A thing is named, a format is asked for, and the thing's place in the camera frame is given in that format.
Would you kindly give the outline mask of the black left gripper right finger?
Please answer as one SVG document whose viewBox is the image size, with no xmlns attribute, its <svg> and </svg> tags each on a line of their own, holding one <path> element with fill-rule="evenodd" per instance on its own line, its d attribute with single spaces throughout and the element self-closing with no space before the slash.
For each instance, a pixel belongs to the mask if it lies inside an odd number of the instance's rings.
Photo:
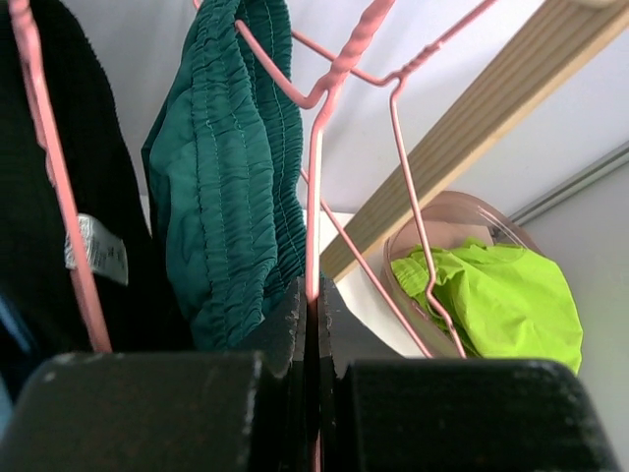
<svg viewBox="0 0 629 472">
<path fill-rule="evenodd" d="M 616 471 L 586 390 L 541 359 L 406 359 L 348 309 L 318 300 L 326 471 Z"/>
</svg>

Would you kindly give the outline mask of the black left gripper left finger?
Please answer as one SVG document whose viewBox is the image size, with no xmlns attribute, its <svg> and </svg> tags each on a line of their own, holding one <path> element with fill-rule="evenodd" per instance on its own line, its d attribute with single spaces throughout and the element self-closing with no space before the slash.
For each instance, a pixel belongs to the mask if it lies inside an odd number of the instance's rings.
<svg viewBox="0 0 629 472">
<path fill-rule="evenodd" d="M 2 469 L 306 470 L 303 285 L 233 350 L 46 361 L 2 438 Z"/>
</svg>

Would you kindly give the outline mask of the lime green shorts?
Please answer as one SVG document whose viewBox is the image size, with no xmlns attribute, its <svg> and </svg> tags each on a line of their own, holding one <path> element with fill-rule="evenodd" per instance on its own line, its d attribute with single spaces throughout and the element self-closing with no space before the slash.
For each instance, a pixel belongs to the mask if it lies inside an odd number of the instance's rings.
<svg viewBox="0 0 629 472">
<path fill-rule="evenodd" d="M 466 351 L 486 358 L 544 358 L 580 370 L 584 331 L 569 284 L 552 260 L 523 246 L 468 238 L 431 250 L 433 296 Z"/>
</svg>

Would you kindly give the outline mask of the black shorts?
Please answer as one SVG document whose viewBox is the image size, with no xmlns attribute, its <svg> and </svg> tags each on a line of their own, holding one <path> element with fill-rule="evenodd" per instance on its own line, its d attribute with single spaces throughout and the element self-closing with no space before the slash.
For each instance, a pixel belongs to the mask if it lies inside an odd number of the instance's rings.
<svg viewBox="0 0 629 472">
<path fill-rule="evenodd" d="M 1 5 L 1 381 L 73 351 L 191 348 L 113 92 L 61 1 Z"/>
</svg>

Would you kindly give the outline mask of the teal shorts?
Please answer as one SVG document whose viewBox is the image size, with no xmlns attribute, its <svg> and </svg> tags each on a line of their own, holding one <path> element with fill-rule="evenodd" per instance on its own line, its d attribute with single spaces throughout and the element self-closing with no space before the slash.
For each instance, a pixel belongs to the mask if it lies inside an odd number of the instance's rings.
<svg viewBox="0 0 629 472">
<path fill-rule="evenodd" d="M 306 268 L 301 112 L 237 22 L 290 74 L 284 2 L 203 2 L 142 149 L 151 229 L 194 345 L 204 351 L 238 345 Z"/>
</svg>

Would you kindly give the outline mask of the pink hanger of green shorts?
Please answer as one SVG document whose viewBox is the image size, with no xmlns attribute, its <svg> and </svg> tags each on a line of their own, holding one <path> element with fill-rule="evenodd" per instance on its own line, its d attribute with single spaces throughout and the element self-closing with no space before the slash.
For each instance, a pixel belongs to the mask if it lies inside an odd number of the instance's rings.
<svg viewBox="0 0 629 472">
<path fill-rule="evenodd" d="M 402 131 L 398 118 L 398 109 L 397 109 L 397 101 L 400 95 L 402 94 L 409 77 L 417 71 L 428 59 L 435 54 L 448 40 L 450 40 L 453 36 L 463 30 L 467 25 L 472 23 L 478 16 L 484 13 L 488 8 L 490 8 L 495 3 L 494 0 L 486 0 L 482 1 L 478 6 L 476 6 L 473 10 L 467 13 L 463 18 L 461 18 L 457 23 L 455 23 L 452 27 L 450 27 L 446 32 L 444 32 L 438 39 L 429 45 L 425 46 L 424 49 L 414 57 L 409 63 L 402 66 L 400 69 L 389 73 L 384 78 L 376 78 L 373 77 L 359 69 L 352 68 L 351 73 L 360 78 L 361 80 L 367 82 L 370 85 L 376 87 L 386 87 L 391 82 L 396 81 L 397 84 L 395 88 L 391 91 L 389 96 L 389 114 L 391 118 L 391 124 L 393 129 L 393 135 L 395 139 L 395 144 L 398 151 L 398 156 L 400 160 L 400 166 L 402 168 L 403 173 L 403 197 L 402 202 L 407 203 L 411 207 L 412 215 L 414 218 L 414 222 L 416 223 L 416 229 L 419 232 L 420 242 L 424 247 L 424 254 L 428 258 L 429 269 L 431 270 L 430 276 L 433 276 L 434 266 L 433 260 L 431 258 L 431 253 L 429 249 L 429 239 L 424 226 L 424 222 L 421 216 L 421 211 L 418 203 L 418 198 L 416 196 L 416 188 L 413 183 L 412 173 L 410 169 L 409 158 L 407 157 L 404 140 L 402 136 Z M 364 257 L 359 254 L 358 248 L 351 241 L 349 235 L 347 234 L 345 229 L 341 229 L 337 227 L 340 235 L 348 244 L 349 249 L 353 252 L 353 254 L 358 258 L 358 262 L 362 266 L 363 270 L 366 272 L 367 276 L 374 283 L 375 288 L 380 292 L 383 296 L 386 303 L 393 310 L 393 313 L 396 315 L 402 326 L 407 330 L 409 335 L 413 338 L 414 342 L 420 348 L 422 353 L 427 357 L 431 358 L 432 353 L 429 351 L 429 348 L 423 344 L 419 335 L 412 327 L 411 323 L 404 317 L 400 309 L 395 305 L 393 299 L 385 293 L 384 287 L 381 283 L 375 278 L 375 275 L 372 272 L 372 269 L 369 267 L 368 263 L 365 261 Z"/>
</svg>

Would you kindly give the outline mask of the pink hanger of teal shorts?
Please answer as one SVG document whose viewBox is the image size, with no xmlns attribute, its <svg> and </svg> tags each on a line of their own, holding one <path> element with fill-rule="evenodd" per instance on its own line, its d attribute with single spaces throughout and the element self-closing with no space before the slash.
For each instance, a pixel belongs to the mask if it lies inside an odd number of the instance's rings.
<svg viewBox="0 0 629 472">
<path fill-rule="evenodd" d="M 364 52 L 372 43 L 372 38 L 383 23 L 393 0 L 375 0 L 371 2 L 339 54 L 331 60 L 328 72 L 314 84 L 309 94 L 303 95 L 293 86 L 291 81 L 281 72 L 270 56 L 264 51 L 251 30 L 242 21 L 235 23 L 236 31 L 242 36 L 255 54 L 261 66 L 275 81 L 282 91 L 299 107 L 312 109 L 316 105 L 318 111 L 310 136 L 309 170 L 308 170 L 308 205 L 307 205 L 307 237 L 306 237 L 306 296 L 311 308 L 316 306 L 319 296 L 319 220 L 320 220 L 320 174 L 321 148 L 325 126 L 327 125 L 351 70 L 357 66 Z"/>
</svg>

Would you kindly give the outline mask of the pink hanger of black shorts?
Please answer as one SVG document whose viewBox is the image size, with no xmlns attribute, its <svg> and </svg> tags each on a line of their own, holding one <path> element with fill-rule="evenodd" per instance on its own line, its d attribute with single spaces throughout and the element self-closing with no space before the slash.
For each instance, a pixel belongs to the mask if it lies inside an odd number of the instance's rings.
<svg viewBox="0 0 629 472">
<path fill-rule="evenodd" d="M 71 278 L 77 303 L 95 352 L 112 351 L 105 318 L 91 272 L 70 177 L 45 78 L 41 42 L 28 0 L 8 3 L 29 109 L 39 145 L 46 151 L 46 172 L 55 189 L 75 266 Z"/>
</svg>

